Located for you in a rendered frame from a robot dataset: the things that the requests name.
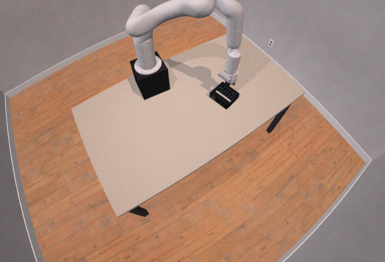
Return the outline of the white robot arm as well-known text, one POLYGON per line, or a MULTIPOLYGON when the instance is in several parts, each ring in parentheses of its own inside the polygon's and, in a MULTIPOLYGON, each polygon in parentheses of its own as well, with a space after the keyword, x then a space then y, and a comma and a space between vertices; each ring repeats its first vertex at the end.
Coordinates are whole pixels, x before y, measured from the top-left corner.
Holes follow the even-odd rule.
POLYGON ((218 76, 229 83, 230 74, 238 72, 241 58, 239 47, 242 42, 244 9, 236 0, 171 0, 153 9, 144 4, 135 7, 126 22, 126 32, 134 37, 138 58, 134 64, 136 72, 151 75, 161 68, 161 59, 155 55, 153 29, 168 20, 182 16, 207 17, 212 14, 214 8, 226 16, 228 53, 225 70, 220 71, 218 76))

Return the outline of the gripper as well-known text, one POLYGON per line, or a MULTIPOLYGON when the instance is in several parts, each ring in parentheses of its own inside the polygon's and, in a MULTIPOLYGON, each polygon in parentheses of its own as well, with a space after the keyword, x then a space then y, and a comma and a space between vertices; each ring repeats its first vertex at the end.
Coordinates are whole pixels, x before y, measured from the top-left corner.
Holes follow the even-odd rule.
POLYGON ((231 75, 231 81, 229 82, 229 83, 227 83, 226 81, 225 81, 225 87, 229 87, 231 84, 232 85, 235 85, 235 82, 236 82, 236 80, 237 80, 237 76, 238 76, 238 73, 236 72, 236 73, 234 73, 234 74, 230 74, 231 75), (235 80, 235 81, 234 81, 235 80))

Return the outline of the black lighting desk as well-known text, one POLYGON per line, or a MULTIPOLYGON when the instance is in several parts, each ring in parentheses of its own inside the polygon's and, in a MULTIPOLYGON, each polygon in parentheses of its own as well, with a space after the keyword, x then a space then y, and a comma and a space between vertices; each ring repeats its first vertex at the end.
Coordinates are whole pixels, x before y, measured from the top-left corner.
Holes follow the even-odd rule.
POLYGON ((209 97, 227 109, 239 97, 239 93, 233 88, 225 86, 224 82, 220 83, 210 92, 209 97))

